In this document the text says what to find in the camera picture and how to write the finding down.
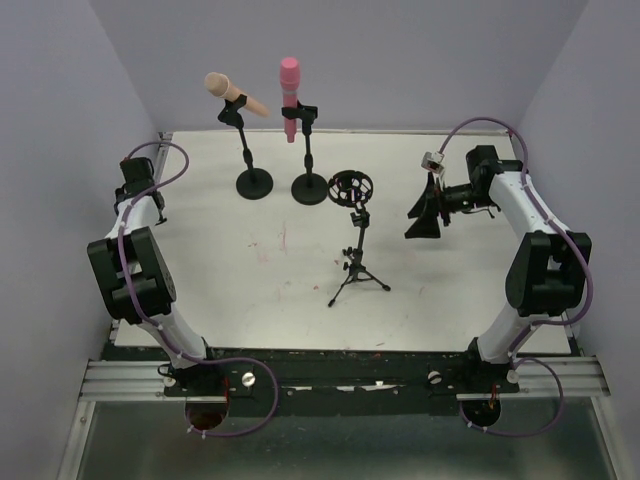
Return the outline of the black mic stand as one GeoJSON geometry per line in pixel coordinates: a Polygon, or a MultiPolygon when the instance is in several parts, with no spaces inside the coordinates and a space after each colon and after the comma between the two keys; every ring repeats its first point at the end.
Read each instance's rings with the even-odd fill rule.
{"type": "Polygon", "coordinates": [[[240,110],[247,106],[247,102],[247,96],[244,94],[239,95],[233,101],[226,100],[217,119],[224,125],[235,128],[240,137],[246,170],[240,173],[236,179],[237,193],[248,200],[259,200],[272,191],[274,183],[272,176],[266,170],[254,166],[253,154],[244,132],[244,119],[240,113],[240,110]]]}
{"type": "Polygon", "coordinates": [[[313,172],[314,158],[311,152],[311,135],[312,126],[318,117],[318,108],[297,102],[295,107],[282,107],[281,113],[287,120],[301,121],[302,134],[305,139],[305,172],[292,182],[292,197],[296,202],[305,206],[318,205],[328,195],[327,181],[321,175],[313,172]]]}

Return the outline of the peach toy microphone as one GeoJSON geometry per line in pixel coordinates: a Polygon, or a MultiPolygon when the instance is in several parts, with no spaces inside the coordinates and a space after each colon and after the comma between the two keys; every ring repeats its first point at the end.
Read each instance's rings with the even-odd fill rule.
{"type": "Polygon", "coordinates": [[[264,104],[249,96],[224,74],[218,72],[208,73],[204,79],[204,86],[213,96],[231,102],[244,95],[246,97],[244,105],[246,110],[263,118],[267,118],[270,115],[269,109],[264,104]]]}

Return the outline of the pink toy microphone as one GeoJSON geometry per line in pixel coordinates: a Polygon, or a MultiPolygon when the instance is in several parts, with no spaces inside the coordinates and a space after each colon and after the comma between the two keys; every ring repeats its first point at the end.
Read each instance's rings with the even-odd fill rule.
{"type": "MultiPolygon", "coordinates": [[[[298,103],[297,90],[300,85],[301,72],[299,60],[295,57],[285,57],[280,63],[279,81],[282,90],[284,108],[296,108],[298,103]]],[[[293,143],[297,132],[297,120],[284,117],[284,133],[288,143],[293,143]]]]}

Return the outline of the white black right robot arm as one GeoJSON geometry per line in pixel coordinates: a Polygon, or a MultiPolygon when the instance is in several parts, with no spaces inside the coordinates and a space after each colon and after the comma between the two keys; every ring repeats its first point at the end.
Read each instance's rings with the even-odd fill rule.
{"type": "Polygon", "coordinates": [[[562,315],[585,303],[589,280],[584,271],[592,242],[570,230],[546,209],[520,160],[502,160],[490,145],[466,155],[468,182],[443,181],[444,156],[424,155],[425,189],[408,213],[408,239],[438,239],[455,213],[494,207],[506,218],[519,247],[505,279],[506,303],[476,340],[482,361],[505,364],[542,325],[558,324],[562,315]]]}

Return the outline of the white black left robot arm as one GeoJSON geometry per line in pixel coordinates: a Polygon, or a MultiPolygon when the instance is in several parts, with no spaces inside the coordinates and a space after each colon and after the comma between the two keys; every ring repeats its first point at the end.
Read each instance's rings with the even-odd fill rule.
{"type": "Polygon", "coordinates": [[[174,306],[175,284],[152,231],[165,221],[165,202],[151,160],[127,158],[120,169],[124,184],[115,191],[116,223],[87,246],[99,291],[111,317],[151,335],[173,369],[192,368],[206,358],[207,344],[174,306]]]}

